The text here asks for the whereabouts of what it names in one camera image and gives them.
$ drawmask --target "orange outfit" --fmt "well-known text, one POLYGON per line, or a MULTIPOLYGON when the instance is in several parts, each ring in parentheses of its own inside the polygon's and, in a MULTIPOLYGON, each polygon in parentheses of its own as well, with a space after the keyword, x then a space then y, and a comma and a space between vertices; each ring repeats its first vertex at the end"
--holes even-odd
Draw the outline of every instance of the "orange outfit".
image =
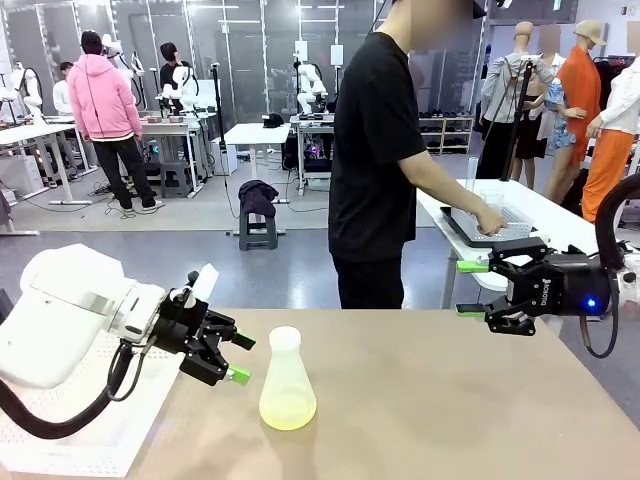
POLYGON ((602 130, 593 152, 589 178, 582 193, 582 216, 591 223, 604 197, 615 187, 624 174, 629 159, 633 135, 619 130, 602 130))
POLYGON ((589 139, 586 138, 587 127, 600 115, 600 90, 602 84, 600 74, 591 57, 578 47, 573 47, 571 55, 558 72, 569 108, 586 110, 584 119, 569 118, 568 129, 576 136, 572 163, 579 165, 587 155, 589 139))

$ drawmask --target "yellow liquid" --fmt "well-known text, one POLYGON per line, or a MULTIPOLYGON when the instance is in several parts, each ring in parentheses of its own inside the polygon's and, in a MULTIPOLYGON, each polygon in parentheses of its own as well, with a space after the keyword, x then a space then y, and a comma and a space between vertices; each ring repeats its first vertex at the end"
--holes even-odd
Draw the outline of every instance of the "yellow liquid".
POLYGON ((311 421, 318 408, 316 399, 303 392, 280 392, 260 404, 260 416, 276 430, 297 430, 311 421))

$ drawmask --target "black t-shirt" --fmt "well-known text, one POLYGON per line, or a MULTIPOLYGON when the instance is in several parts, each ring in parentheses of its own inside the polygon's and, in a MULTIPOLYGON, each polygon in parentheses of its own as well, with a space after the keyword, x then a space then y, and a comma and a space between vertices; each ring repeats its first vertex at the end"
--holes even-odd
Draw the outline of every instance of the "black t-shirt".
POLYGON ((344 72, 336 108, 332 255, 375 261, 402 254, 416 235, 416 190, 398 162, 424 150, 407 55, 373 33, 344 72))
MULTIPOLYGON (((164 86, 168 83, 175 90, 178 88, 178 84, 173 81, 173 72, 175 71, 178 65, 169 65, 165 63, 160 69, 160 91, 164 88, 164 86)), ((182 62, 182 66, 190 67, 189 62, 182 62)), ((174 105, 178 109, 178 111, 182 110, 182 104, 178 100, 173 100, 174 105)))

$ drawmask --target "beige table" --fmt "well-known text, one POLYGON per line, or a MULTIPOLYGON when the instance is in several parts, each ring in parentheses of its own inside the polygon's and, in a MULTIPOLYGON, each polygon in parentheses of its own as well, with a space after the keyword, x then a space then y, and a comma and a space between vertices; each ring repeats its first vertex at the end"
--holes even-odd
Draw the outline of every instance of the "beige table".
POLYGON ((225 313, 259 341, 224 350, 254 378, 210 388, 181 375, 129 479, 640 478, 640 433, 542 322, 521 338, 451 312, 225 313), (302 331, 318 398, 291 433, 258 415, 267 335, 286 324, 302 331))

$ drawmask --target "table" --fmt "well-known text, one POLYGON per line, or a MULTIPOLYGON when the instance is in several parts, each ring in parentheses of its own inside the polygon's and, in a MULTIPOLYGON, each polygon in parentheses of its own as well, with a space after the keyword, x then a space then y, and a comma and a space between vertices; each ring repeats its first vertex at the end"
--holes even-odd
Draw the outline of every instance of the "table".
MULTIPOLYGON (((458 182, 462 185, 465 184, 465 180, 458 180, 458 182)), ((478 193, 483 190, 501 188, 504 188, 505 201, 529 217, 540 234, 549 236, 551 247, 564 250, 571 244, 587 254, 598 251, 595 227, 592 224, 547 200, 542 195, 529 190, 519 182, 503 183, 499 180, 476 180, 474 191, 478 193)), ((440 302, 441 308, 451 308, 456 262, 486 257, 491 250, 467 246, 449 226, 449 222, 440 211, 440 207, 444 205, 441 202, 421 191, 418 191, 418 202, 431 216, 436 227, 440 229, 451 245, 445 286, 440 302)), ((496 273, 474 273, 473 276, 483 288, 499 292, 507 288, 507 280, 496 273)))
POLYGON ((262 147, 265 163, 269 163, 269 146, 287 141, 291 125, 285 123, 278 128, 264 128, 262 123, 239 123, 224 135, 227 145, 248 145, 251 160, 251 178, 258 179, 256 149, 262 147))
MULTIPOLYGON (((202 118, 186 118, 179 123, 171 123, 169 119, 163 118, 162 123, 149 123, 147 120, 141 120, 142 123, 142 135, 146 137, 194 137, 196 139, 191 145, 191 141, 187 142, 187 150, 189 154, 189 167, 191 170, 191 181, 193 185, 193 191, 189 194, 188 198, 195 197, 200 190, 202 190, 202 183, 200 183, 195 171, 195 159, 194 153, 198 157, 198 168, 204 179, 209 178, 212 175, 207 159, 206 151, 203 154, 201 140, 207 143, 207 135, 202 132, 206 132, 208 129, 202 128, 202 121, 206 121, 212 115, 203 116, 202 118)), ((161 155, 161 162, 163 162, 162 145, 159 145, 159 151, 161 155)))
MULTIPOLYGON (((8 128, 0 131, 0 145, 8 146, 18 144, 19 147, 25 147, 33 140, 40 150, 43 158, 46 152, 46 145, 51 146, 53 156, 58 165, 58 174, 62 180, 62 189, 64 190, 65 200, 52 200, 51 205, 91 205, 90 200, 74 200, 69 187, 69 180, 62 162, 62 155, 58 147, 56 134, 66 130, 75 129, 73 124, 38 124, 38 125, 22 125, 20 127, 8 128)), ((48 162, 43 161, 44 169, 47 177, 53 178, 53 171, 48 162)))
MULTIPOLYGON (((95 151, 93 150, 93 147, 86 144, 84 142, 84 140, 82 139, 82 136, 80 135, 80 131, 78 130, 78 128, 75 125, 75 119, 73 118, 73 115, 60 115, 57 117, 45 117, 45 120, 47 121, 47 123, 49 124, 56 124, 56 125, 64 125, 64 124, 73 124, 73 128, 75 129, 76 132, 76 140, 78 141, 78 148, 80 150, 80 156, 82 157, 82 163, 84 165, 84 171, 83 172, 78 172, 78 176, 79 177, 83 177, 85 175, 88 175, 90 173, 95 172, 96 170, 98 170, 98 167, 96 165, 98 165, 98 159, 96 157, 95 151), (91 162, 89 162, 88 156, 87 156, 87 152, 85 150, 85 148, 89 146, 89 156, 91 157, 91 162)), ((72 154, 70 152, 67 152, 67 155, 72 157, 72 154)))
POLYGON ((638 478, 640 433, 542 325, 515 337, 450 311, 222 313, 258 341, 223 347, 253 378, 211 388, 180 374, 129 480, 638 478), (287 433, 258 413, 280 325, 302 332, 318 399, 287 433))
POLYGON ((298 137, 298 195, 304 195, 304 189, 311 179, 329 179, 331 172, 307 172, 304 163, 304 136, 314 133, 330 133, 333 135, 334 115, 324 115, 322 120, 300 120, 298 115, 291 117, 291 125, 298 137))

